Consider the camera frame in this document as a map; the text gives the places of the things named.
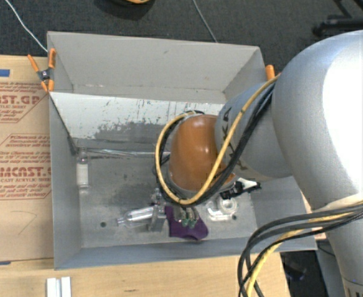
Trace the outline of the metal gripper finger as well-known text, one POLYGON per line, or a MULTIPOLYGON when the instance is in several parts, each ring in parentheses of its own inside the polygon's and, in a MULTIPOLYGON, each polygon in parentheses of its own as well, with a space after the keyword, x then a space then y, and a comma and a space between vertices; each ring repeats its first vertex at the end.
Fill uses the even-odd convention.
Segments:
POLYGON ((157 210, 164 210, 164 198, 158 187, 154 189, 152 194, 152 206, 157 210))
POLYGON ((166 221, 166 213, 164 211, 154 211, 151 222, 148 224, 148 231, 162 231, 166 221))

